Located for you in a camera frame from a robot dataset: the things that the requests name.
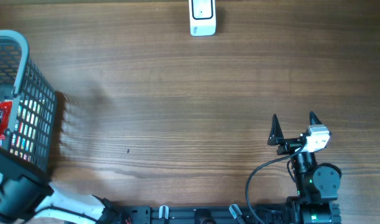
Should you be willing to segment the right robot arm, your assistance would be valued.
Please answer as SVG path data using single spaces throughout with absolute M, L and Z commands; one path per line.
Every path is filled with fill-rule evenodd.
M 288 156 L 287 168 L 298 196 L 283 204 L 267 205 L 259 211 L 268 223 L 339 223 L 338 199 L 341 170 L 329 163 L 319 164 L 315 154 L 327 147 L 331 131 L 309 113 L 310 125 L 297 138 L 285 138 L 279 120 L 272 116 L 267 144 L 277 146 L 277 155 Z

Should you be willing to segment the snack packet in basket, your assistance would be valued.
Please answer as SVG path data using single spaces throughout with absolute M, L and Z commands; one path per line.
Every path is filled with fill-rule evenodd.
M 43 105 L 36 100 L 21 100 L 17 110 L 17 119 L 14 125 L 10 153 L 30 162 L 38 162 L 36 157 L 45 157 L 45 124 Z

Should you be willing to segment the white barcode scanner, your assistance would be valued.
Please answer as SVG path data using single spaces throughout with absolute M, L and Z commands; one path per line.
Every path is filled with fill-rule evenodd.
M 188 0 L 190 33 L 194 37 L 214 35 L 216 32 L 215 0 Z

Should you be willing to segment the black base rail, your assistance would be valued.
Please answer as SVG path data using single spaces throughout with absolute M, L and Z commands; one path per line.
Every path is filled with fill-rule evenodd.
M 201 224 L 201 223 L 329 223 L 341 224 L 337 204 L 270 203 L 254 206 L 257 221 L 248 207 L 124 207 L 133 224 Z

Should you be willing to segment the grey plastic shopping basket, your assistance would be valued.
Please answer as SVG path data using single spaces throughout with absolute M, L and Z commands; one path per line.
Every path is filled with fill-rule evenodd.
M 6 151 L 47 170 L 57 97 L 50 83 L 30 58 L 26 38 L 13 30 L 0 30 L 0 103 L 12 108 L 5 138 Z

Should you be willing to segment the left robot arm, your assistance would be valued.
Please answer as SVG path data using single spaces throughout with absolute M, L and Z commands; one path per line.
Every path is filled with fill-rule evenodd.
M 56 218 L 70 223 L 120 223 L 109 200 L 51 183 L 45 172 L 0 147 L 0 222 Z

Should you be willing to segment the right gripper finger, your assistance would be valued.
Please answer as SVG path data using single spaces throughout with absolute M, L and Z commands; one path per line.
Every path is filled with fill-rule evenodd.
M 272 116 L 272 125 L 267 144 L 269 146 L 277 146 L 284 143 L 284 135 L 282 133 L 277 115 Z
M 309 112 L 309 121 L 310 125 L 322 125 L 322 122 L 313 111 Z

